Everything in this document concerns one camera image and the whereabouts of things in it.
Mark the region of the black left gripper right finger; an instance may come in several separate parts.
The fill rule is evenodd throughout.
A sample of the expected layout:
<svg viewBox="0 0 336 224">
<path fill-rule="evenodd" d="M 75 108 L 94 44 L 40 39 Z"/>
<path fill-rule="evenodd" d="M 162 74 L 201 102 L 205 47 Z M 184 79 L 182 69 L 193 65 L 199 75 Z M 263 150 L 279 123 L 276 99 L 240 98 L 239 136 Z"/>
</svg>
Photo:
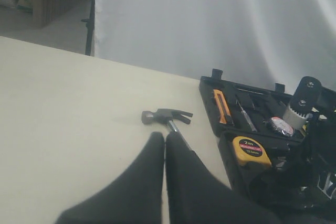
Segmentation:
<svg viewBox="0 0 336 224">
<path fill-rule="evenodd" d="M 171 223 L 281 222 L 214 177 L 181 134 L 166 137 L 165 161 Z"/>
</svg>

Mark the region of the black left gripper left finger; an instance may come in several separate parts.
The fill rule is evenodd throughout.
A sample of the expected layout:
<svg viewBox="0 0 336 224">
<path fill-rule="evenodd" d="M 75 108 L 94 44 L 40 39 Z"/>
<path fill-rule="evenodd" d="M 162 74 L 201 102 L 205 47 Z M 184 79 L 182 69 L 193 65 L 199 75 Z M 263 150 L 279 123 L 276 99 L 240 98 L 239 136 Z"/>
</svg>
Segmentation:
<svg viewBox="0 0 336 224">
<path fill-rule="evenodd" d="M 165 142 L 152 132 L 131 165 L 110 185 L 63 211 L 57 223 L 161 223 Z"/>
</svg>

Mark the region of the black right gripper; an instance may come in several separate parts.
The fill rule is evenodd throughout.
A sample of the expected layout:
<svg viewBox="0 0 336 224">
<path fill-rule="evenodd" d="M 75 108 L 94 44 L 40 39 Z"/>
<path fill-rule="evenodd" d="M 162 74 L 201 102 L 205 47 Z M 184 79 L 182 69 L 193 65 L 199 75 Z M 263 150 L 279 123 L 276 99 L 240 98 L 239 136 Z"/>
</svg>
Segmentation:
<svg viewBox="0 0 336 224">
<path fill-rule="evenodd" d="M 255 202 L 274 208 L 324 208 L 335 204 L 335 116 L 316 116 L 286 161 L 250 184 Z"/>
</svg>

